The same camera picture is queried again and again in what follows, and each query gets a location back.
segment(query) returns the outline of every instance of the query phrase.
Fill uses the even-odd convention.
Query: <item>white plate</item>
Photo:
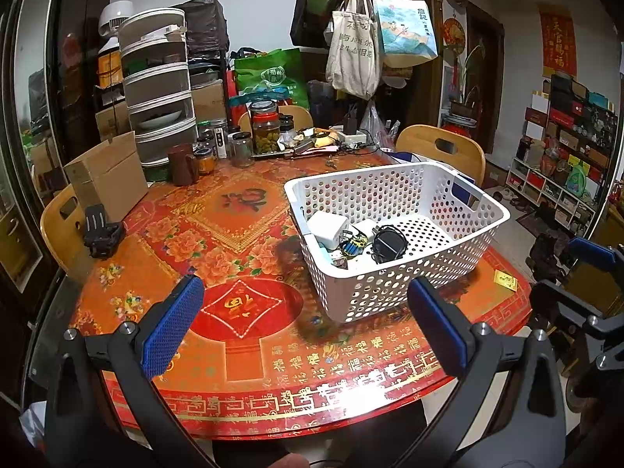
[[[153,120],[147,120],[143,123],[139,123],[138,127],[142,130],[156,130],[157,128],[161,128],[163,126],[167,126],[168,124],[173,123],[176,119],[180,117],[180,114],[182,114],[182,111],[165,114],[164,116],[154,118]]]

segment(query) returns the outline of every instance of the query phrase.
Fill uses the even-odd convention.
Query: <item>metal screw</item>
[[[537,338],[538,341],[544,341],[548,338],[548,334],[543,329],[536,329],[533,331],[533,336]]]
[[[63,337],[67,340],[67,341],[71,341],[74,339],[74,337],[78,336],[78,331],[76,331],[74,328],[70,328],[68,330],[66,330],[63,333]]]
[[[479,322],[478,324],[475,324],[473,330],[479,336],[486,336],[487,334],[490,334],[492,332],[492,328],[485,322]]]
[[[132,334],[136,329],[136,324],[134,322],[124,322],[119,326],[119,332],[122,334]]]

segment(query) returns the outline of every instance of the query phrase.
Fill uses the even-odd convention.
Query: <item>round dining table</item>
[[[125,239],[94,261],[71,320],[83,335],[138,321],[184,275],[204,303],[155,386],[189,433],[212,439],[287,438],[384,414],[450,381],[407,305],[337,324],[317,300],[289,214],[284,183],[385,165],[377,154],[220,160],[196,184],[154,183],[126,216]],[[517,278],[513,291],[496,270]],[[530,286],[494,249],[440,289],[471,321],[513,334]],[[136,426],[112,373],[122,422]]]

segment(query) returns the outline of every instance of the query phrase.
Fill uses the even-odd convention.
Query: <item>basket rim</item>
[[[450,173],[451,175],[455,176],[456,179],[455,181],[458,183],[462,183],[460,184],[460,186],[466,186],[466,188],[468,190],[477,190],[478,192],[480,192],[483,197],[485,197],[489,203],[491,203],[493,206],[498,207],[501,212],[503,213],[503,216],[500,220],[497,220],[496,222],[492,222],[490,225],[486,225],[485,227],[473,232],[472,234],[469,234],[459,240],[457,240],[456,242],[454,242],[453,244],[450,245],[445,245],[442,246],[440,248],[436,248],[435,250],[432,250],[430,252],[424,253],[422,255],[419,255],[417,257],[414,256],[408,256],[408,257],[403,257],[401,259],[398,260],[393,260],[391,262],[385,262],[384,264],[377,264],[375,266],[371,266],[369,269],[367,269],[366,271],[361,271],[361,270],[353,270],[350,271],[348,269],[340,269],[337,268],[336,266],[331,265],[329,262],[327,262],[326,259],[324,259],[323,254],[321,253],[321,247],[318,243],[318,241],[316,240],[316,238],[314,237],[313,234],[311,234],[310,232],[308,232],[307,234],[301,234],[301,229],[299,228],[298,224],[295,223],[297,232],[299,233],[299,235],[301,237],[304,238],[306,244],[308,245],[308,250],[311,253],[312,258],[314,259],[314,263],[317,266],[317,268],[319,269],[320,272],[322,272],[324,275],[329,276],[330,278],[335,278],[335,279],[349,279],[349,278],[356,278],[357,276],[362,276],[362,275],[368,275],[370,273],[376,273],[379,271],[384,271],[386,269],[389,268],[394,268],[394,267],[398,267],[401,265],[408,265],[411,264],[412,262],[418,261],[418,260],[422,260],[422,259],[428,259],[430,257],[433,256],[437,256],[440,253],[443,253],[444,251],[450,250],[455,246],[459,246],[463,243],[467,243],[468,241],[471,241],[474,238],[477,238],[483,234],[485,234],[486,232],[490,231],[493,228],[497,228],[500,225],[502,225],[504,222],[507,222],[510,218],[511,218],[511,214],[509,212],[509,210],[503,206],[501,203],[497,202],[496,200],[494,200],[494,198],[491,197],[491,195],[488,195],[486,192],[484,192],[483,190],[481,190],[478,186],[470,183],[469,181],[467,181],[466,179],[464,179],[461,176],[461,173],[457,170],[451,170],[447,167],[444,167],[444,165],[440,164],[439,162],[436,161],[424,161],[424,162],[417,162],[417,163],[402,163],[402,164],[393,164],[393,165],[382,165],[379,167],[367,167],[367,168],[362,168],[362,169],[352,169],[352,170],[348,170],[348,171],[340,171],[340,172],[331,172],[331,173],[326,173],[326,174],[319,174],[316,176],[306,176],[304,178],[297,178],[297,179],[291,179],[290,181],[287,181],[284,184],[284,190],[286,192],[286,197],[288,198],[288,202],[291,206],[292,210],[296,210],[296,209],[301,209],[303,210],[303,207],[300,205],[300,202],[298,201],[295,193],[294,193],[294,186],[296,184],[302,183],[304,181],[310,181],[310,179],[314,180],[314,179],[318,179],[318,178],[331,178],[331,177],[336,177],[339,175],[342,175],[344,173],[352,173],[352,172],[368,172],[371,170],[397,170],[397,169],[403,169],[403,168],[410,168],[410,167],[420,167],[420,166],[426,166],[426,167],[436,167],[436,168],[440,168],[443,169],[444,171]]]

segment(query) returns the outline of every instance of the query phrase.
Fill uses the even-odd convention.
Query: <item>blue gripper pad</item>
[[[470,322],[455,305],[447,304],[424,276],[408,287],[408,306],[444,372],[459,378],[474,353]]]
[[[139,322],[136,352],[149,380],[162,375],[204,303],[204,283],[187,275]]]
[[[615,270],[616,258],[615,252],[604,246],[592,243],[587,239],[573,238],[568,242],[566,250],[573,257],[603,271],[610,273]]]

